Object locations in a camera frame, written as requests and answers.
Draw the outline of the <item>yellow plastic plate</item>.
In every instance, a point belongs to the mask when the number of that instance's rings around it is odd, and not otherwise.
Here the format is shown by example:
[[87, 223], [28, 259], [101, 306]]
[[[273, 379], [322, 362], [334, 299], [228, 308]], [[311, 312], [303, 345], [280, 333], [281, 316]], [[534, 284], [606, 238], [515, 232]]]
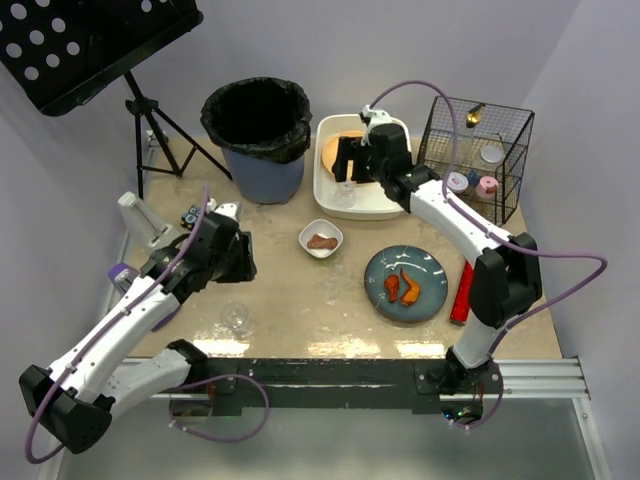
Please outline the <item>yellow plastic plate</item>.
[[[333, 164], [335, 162], [335, 159], [336, 159], [338, 138], [341, 137], [341, 136], [353, 137], [353, 138], [356, 139], [356, 144], [361, 144], [361, 139], [362, 139], [363, 134], [364, 134], [364, 132], [361, 131], [361, 130], [343, 131], [341, 133], [334, 134], [334, 135], [330, 136], [326, 140], [326, 142], [325, 142], [325, 144], [324, 144], [324, 146], [322, 148], [321, 160], [322, 160], [322, 163], [324, 165], [324, 168], [331, 175], [331, 177], [333, 178], [334, 181], [335, 181], [335, 178], [334, 178], [334, 174], [332, 173], [332, 166], [333, 166]], [[353, 166], [353, 160], [349, 163], [348, 173], [350, 175], [352, 173], [352, 166]]]

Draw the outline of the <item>clear wine glass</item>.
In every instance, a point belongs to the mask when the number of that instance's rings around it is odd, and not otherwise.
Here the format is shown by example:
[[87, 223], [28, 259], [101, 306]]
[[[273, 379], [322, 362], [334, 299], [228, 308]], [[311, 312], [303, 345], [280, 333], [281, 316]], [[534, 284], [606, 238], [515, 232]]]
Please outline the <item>clear wine glass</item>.
[[249, 311], [242, 303], [229, 303], [221, 311], [221, 322], [235, 335], [244, 335], [249, 330]]
[[355, 185], [350, 182], [336, 184], [334, 202], [337, 208], [349, 210], [355, 206], [357, 200]]

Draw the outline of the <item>red label brown jar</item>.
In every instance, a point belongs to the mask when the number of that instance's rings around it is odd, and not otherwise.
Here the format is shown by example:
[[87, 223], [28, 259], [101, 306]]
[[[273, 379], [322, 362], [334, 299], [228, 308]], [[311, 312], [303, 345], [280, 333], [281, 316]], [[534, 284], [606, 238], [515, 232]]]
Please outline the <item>red label brown jar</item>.
[[462, 173], [450, 173], [446, 185], [447, 188], [459, 198], [465, 198], [469, 195], [470, 184], [467, 177]]

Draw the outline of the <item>pink lid spice jar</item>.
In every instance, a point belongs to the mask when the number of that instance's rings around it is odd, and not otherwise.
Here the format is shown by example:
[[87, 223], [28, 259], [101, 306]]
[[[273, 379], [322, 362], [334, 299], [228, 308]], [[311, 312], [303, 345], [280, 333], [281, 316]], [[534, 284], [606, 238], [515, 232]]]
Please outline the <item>pink lid spice jar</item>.
[[486, 203], [494, 203], [499, 190], [499, 181], [492, 176], [483, 176], [475, 187], [475, 198]]

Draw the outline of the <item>blue ceramic plate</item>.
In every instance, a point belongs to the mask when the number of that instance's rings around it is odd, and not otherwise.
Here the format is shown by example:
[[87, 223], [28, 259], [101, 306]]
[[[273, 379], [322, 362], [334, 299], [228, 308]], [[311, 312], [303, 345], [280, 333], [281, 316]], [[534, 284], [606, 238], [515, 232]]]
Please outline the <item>blue ceramic plate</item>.
[[383, 317], [401, 324], [419, 324], [431, 320], [443, 307], [448, 278], [430, 253], [411, 245], [394, 245], [369, 260], [364, 289]]

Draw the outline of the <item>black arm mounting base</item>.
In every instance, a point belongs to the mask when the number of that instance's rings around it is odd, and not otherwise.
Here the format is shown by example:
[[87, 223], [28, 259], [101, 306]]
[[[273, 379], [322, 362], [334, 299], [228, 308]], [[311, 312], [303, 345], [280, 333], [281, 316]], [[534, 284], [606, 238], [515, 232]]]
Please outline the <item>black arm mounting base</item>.
[[503, 392], [498, 366], [489, 361], [469, 373], [446, 355], [436, 359], [225, 358], [195, 352], [184, 341], [172, 344], [187, 355], [191, 370], [163, 393], [212, 393], [213, 413], [238, 415], [262, 407], [263, 388], [272, 408], [409, 410], [439, 414], [441, 404]]

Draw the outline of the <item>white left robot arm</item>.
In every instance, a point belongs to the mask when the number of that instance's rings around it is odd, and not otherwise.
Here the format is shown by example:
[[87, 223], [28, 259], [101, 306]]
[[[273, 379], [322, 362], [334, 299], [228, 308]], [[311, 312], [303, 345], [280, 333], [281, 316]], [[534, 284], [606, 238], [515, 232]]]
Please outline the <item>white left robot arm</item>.
[[19, 386], [32, 423], [25, 440], [28, 462], [37, 427], [75, 454], [93, 446], [126, 410], [167, 389], [215, 382], [207, 356], [176, 340], [124, 374], [115, 371], [153, 327], [209, 282], [239, 283], [256, 275], [251, 236], [239, 226], [238, 207], [203, 210], [192, 231], [154, 250], [116, 306], [70, 351], [49, 367], [29, 366]]

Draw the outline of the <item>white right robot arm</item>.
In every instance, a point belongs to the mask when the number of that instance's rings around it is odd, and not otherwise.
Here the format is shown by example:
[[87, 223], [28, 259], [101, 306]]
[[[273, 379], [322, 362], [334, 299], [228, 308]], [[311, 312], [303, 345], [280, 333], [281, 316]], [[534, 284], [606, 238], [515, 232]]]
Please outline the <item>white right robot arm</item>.
[[441, 392], [456, 393], [488, 369], [507, 323], [522, 319], [541, 298], [536, 242], [486, 221], [432, 169], [414, 164], [398, 124], [371, 125], [361, 138], [339, 137], [332, 172], [339, 183], [349, 173], [379, 183], [391, 201], [438, 229], [472, 264], [471, 317], [446, 353], [438, 384]]

